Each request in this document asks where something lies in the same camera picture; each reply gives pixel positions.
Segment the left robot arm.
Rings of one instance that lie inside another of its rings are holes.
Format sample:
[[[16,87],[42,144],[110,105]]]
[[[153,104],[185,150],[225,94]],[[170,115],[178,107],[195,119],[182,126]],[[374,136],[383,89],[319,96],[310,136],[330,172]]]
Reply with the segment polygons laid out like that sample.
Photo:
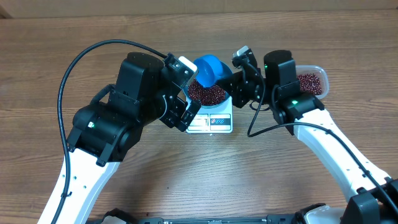
[[[85,223],[98,195],[140,141],[144,126],[160,120],[184,132],[200,109],[178,94],[198,73],[187,58],[161,60],[128,53],[115,84],[99,91],[73,117],[64,160],[39,223]]]

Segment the blue plastic measuring scoop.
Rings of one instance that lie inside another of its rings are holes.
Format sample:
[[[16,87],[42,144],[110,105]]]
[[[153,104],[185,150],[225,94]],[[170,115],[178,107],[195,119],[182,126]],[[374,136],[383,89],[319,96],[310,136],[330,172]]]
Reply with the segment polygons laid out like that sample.
[[[205,88],[230,74],[229,68],[214,55],[204,55],[193,62],[198,69],[196,80]]]

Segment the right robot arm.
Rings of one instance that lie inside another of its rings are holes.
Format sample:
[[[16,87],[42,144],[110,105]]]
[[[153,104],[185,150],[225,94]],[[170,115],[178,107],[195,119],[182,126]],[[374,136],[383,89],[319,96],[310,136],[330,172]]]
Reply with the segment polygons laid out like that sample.
[[[340,131],[317,96],[303,92],[288,50],[264,56],[260,73],[251,49],[233,54],[238,72],[216,83],[242,108],[248,101],[268,104],[277,122],[309,147],[339,185],[345,208],[317,203],[297,211],[290,223],[397,223],[397,180],[374,165]]]

